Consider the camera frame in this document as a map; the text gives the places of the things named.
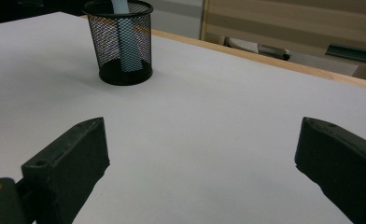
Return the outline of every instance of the white tabletop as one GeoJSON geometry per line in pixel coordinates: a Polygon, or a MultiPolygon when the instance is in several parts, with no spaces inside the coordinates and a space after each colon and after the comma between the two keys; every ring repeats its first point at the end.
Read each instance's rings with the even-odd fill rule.
{"type": "Polygon", "coordinates": [[[111,165],[75,223],[350,223],[295,168],[303,117],[366,138],[366,90],[153,36],[154,74],[100,80],[88,22],[0,24],[0,177],[104,117],[111,165]]]}

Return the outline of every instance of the dark green object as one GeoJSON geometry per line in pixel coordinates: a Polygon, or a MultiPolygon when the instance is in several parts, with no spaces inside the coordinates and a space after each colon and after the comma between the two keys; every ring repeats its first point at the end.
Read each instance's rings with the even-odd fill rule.
{"type": "Polygon", "coordinates": [[[304,118],[297,168],[355,224],[366,224],[366,140],[332,123],[304,118]]]}
{"type": "Polygon", "coordinates": [[[108,165],[104,119],[75,125],[21,167],[18,184],[0,179],[0,224],[72,223],[108,165]]]}
{"type": "Polygon", "coordinates": [[[326,51],[326,55],[366,63],[366,49],[330,44],[326,51]]]}

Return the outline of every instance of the black mesh cup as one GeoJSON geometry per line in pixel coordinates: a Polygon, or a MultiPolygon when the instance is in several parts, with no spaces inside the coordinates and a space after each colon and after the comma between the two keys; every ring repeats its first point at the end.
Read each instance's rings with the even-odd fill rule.
{"type": "Polygon", "coordinates": [[[130,13],[114,14],[110,0],[84,5],[99,65],[99,77],[106,83],[129,86],[148,80],[151,67],[151,20],[153,7],[129,1],[130,13]]]}

